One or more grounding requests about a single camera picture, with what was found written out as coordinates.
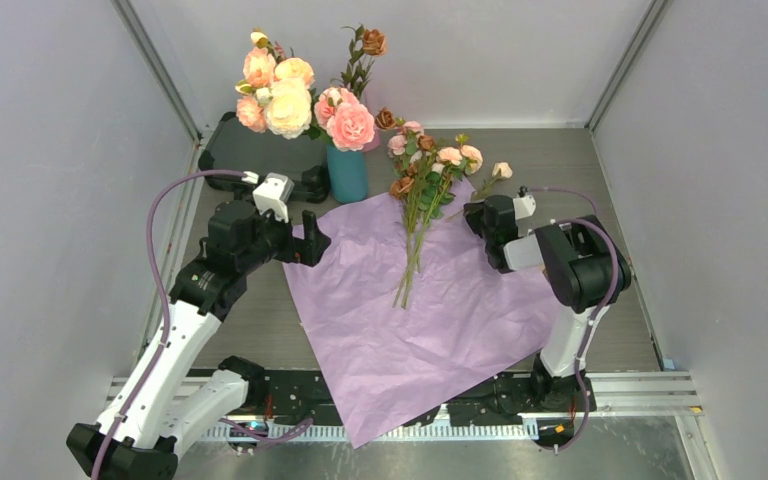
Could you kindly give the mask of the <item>small peach rose stem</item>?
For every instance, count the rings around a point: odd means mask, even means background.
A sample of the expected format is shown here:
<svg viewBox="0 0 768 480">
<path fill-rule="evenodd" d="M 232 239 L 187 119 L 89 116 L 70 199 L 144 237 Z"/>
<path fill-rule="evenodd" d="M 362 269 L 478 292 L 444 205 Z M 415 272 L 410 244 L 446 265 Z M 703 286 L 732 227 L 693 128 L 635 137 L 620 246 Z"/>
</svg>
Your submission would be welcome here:
<svg viewBox="0 0 768 480">
<path fill-rule="evenodd" d="M 513 176 L 513 170 L 508 162 L 497 162 L 494 164 L 491 176 L 485 180 L 480 188 L 474 191 L 470 196 L 471 202 L 480 202 L 485 200 L 493 190 L 493 187 Z"/>
</svg>

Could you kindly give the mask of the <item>pink flower bouquet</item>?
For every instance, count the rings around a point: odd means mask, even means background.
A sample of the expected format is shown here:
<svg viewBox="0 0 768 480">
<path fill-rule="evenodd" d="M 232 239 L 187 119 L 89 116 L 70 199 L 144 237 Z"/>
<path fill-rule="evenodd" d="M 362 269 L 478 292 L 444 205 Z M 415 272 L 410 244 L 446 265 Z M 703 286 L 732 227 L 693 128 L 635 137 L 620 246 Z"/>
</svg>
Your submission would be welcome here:
<svg viewBox="0 0 768 480">
<path fill-rule="evenodd" d="M 443 208 L 456 199 L 453 188 L 483 165 L 480 150 L 470 136 L 458 133 L 451 141 L 440 140 L 416 121 L 396 118 L 395 134 L 387 143 L 397 179 L 389 195 L 401 206 L 405 233 L 406 266 L 393 301 L 408 307 L 414 275 L 421 271 L 421 250 L 433 222 L 443 217 Z"/>
</svg>

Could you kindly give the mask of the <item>purple and pink wrapping paper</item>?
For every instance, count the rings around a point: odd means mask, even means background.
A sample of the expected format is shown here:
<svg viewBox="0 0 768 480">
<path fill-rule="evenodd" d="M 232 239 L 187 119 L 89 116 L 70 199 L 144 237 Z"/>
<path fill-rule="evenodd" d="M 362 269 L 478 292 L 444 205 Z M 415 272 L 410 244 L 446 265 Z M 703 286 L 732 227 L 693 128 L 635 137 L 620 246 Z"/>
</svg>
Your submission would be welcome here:
<svg viewBox="0 0 768 480">
<path fill-rule="evenodd" d="M 534 354 L 560 303 L 538 268 L 488 263 L 458 214 L 458 184 L 425 235 L 406 305 L 400 204 L 388 194 L 320 220 L 331 244 L 313 266 L 284 272 L 301 325 L 354 448 L 375 440 Z"/>
</svg>

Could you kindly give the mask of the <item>large pink rose stem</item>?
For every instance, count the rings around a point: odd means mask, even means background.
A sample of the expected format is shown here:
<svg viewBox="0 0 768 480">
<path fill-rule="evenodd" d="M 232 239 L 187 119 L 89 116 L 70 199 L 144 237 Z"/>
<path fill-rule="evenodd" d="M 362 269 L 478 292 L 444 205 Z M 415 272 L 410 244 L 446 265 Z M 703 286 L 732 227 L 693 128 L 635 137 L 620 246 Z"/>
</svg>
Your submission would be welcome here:
<svg viewBox="0 0 768 480">
<path fill-rule="evenodd" d="M 373 115 L 347 88 L 325 89 L 312 110 L 318 129 L 338 151 L 361 151 L 375 137 Z"/>
</svg>

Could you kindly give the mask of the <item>cream white rose stem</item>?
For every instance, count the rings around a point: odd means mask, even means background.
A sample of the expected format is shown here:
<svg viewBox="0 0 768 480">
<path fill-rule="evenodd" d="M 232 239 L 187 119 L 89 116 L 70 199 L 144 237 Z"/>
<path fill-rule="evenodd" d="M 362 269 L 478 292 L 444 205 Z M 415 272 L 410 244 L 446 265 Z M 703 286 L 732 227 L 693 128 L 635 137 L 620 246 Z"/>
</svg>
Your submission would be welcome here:
<svg viewBox="0 0 768 480">
<path fill-rule="evenodd" d="M 284 78 L 254 91 L 262 107 L 267 129 L 286 139 L 295 139 L 309 129 L 313 119 L 312 96 L 300 78 Z"/>
</svg>

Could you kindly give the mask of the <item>brown rose flower stem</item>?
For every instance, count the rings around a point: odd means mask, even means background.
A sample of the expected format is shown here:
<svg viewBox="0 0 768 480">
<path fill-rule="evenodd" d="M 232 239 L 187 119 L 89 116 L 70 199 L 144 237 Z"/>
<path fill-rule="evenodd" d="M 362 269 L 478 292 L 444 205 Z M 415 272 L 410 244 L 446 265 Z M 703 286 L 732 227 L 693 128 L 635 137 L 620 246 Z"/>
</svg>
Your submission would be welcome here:
<svg viewBox="0 0 768 480">
<path fill-rule="evenodd" d="M 388 51 L 388 41 L 380 30 L 369 29 L 362 24 L 357 27 L 344 26 L 344 29 L 350 30 L 352 37 L 348 45 L 349 59 L 338 80 L 342 89 L 360 100 L 370 84 L 375 60 Z"/>
</svg>

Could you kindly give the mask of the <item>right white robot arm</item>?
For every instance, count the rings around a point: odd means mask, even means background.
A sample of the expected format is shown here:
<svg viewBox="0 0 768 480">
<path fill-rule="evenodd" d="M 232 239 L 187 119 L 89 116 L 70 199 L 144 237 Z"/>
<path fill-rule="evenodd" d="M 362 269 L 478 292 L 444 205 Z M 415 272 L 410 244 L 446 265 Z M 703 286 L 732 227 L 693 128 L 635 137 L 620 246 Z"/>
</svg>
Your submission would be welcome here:
<svg viewBox="0 0 768 480">
<path fill-rule="evenodd" d="M 507 274 L 540 266 L 562 308 L 529 380 L 531 405 L 542 411 L 593 411 L 586 354 L 609 307 L 631 284 L 632 272 L 596 214 L 553 221 L 529 233 L 519 221 L 536 211 L 534 196 L 491 195 L 465 205 L 463 217 L 485 242 L 492 268 Z"/>
</svg>

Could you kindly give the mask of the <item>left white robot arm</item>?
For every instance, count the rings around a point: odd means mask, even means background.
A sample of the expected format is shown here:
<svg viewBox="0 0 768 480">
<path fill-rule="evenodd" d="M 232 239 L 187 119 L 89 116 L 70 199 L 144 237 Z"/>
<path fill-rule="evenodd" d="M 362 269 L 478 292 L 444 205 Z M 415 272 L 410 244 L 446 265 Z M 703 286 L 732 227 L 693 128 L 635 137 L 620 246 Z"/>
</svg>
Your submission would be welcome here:
<svg viewBox="0 0 768 480">
<path fill-rule="evenodd" d="M 77 423 L 66 444 L 92 479 L 171 479 L 190 447 L 227 414 L 258 412 L 268 395 L 263 367 L 230 356 L 208 381 L 173 401 L 194 360 L 247 290 L 247 278 L 272 260 L 315 266 L 331 243 L 316 215 L 302 213 L 296 237 L 282 209 L 250 199 L 217 206 L 199 254 L 168 292 L 168 318 L 154 348 L 139 360 L 109 407 L 92 424 Z"/>
</svg>

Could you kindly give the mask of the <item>teal vase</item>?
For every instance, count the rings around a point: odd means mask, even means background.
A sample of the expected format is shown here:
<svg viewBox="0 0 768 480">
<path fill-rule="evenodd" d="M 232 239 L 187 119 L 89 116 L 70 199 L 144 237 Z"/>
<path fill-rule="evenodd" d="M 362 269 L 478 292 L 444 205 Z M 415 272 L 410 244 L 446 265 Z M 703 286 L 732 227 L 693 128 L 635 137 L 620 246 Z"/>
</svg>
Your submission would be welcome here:
<svg viewBox="0 0 768 480">
<path fill-rule="evenodd" d="M 326 161 L 331 193 L 341 204 L 360 202 L 369 193 L 368 174 L 361 151 L 341 151 L 326 147 Z"/>
</svg>

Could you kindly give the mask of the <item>black carrying case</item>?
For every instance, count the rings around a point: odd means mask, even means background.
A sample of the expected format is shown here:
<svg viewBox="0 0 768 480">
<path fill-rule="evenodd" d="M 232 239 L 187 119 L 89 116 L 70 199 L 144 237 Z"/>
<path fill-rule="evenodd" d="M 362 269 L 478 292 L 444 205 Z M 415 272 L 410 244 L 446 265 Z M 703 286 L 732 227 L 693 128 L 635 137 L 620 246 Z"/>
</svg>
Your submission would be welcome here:
<svg viewBox="0 0 768 480">
<path fill-rule="evenodd" d="M 287 176 L 294 182 L 290 199 L 322 203 L 330 193 L 325 144 L 302 135 L 286 139 L 257 133 L 242 125 L 236 113 L 225 113 L 198 159 L 205 170 L 247 171 L 264 177 Z"/>
</svg>

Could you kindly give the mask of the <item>peach artificial roses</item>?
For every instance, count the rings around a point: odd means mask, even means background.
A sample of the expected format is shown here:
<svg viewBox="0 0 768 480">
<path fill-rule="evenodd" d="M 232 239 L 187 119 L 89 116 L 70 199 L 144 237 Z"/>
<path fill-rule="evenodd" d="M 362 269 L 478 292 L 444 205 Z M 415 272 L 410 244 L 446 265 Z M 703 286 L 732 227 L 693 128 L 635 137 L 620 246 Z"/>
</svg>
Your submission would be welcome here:
<svg viewBox="0 0 768 480">
<path fill-rule="evenodd" d="M 239 95 L 236 102 L 236 116 L 239 122 L 257 133 L 270 132 L 267 129 L 262 107 L 254 96 L 260 87 L 268 87 L 284 78 L 300 78 L 313 96 L 315 74 L 305 60 L 287 55 L 277 43 L 261 30 L 250 34 L 252 49 L 246 54 L 242 67 L 242 79 L 235 86 Z"/>
</svg>

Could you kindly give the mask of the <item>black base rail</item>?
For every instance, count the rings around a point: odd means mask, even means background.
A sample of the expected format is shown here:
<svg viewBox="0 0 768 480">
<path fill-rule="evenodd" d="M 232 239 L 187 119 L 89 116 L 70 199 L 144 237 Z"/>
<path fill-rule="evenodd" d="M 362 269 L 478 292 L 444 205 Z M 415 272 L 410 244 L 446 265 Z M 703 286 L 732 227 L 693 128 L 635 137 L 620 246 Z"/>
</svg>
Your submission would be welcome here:
<svg viewBox="0 0 768 480">
<path fill-rule="evenodd" d="M 400 422 L 426 426 L 444 411 L 456 426 L 512 425 L 520 414 L 557 414 L 569 421 L 585 408 L 597 409 L 594 394 L 582 392 L 577 379 L 551 379 L 543 371 L 504 371 L 434 407 L 422 408 Z M 255 382 L 252 400 L 234 411 L 295 425 L 311 418 L 316 426 L 341 426 L 327 384 L 318 370 L 267 370 Z"/>
</svg>

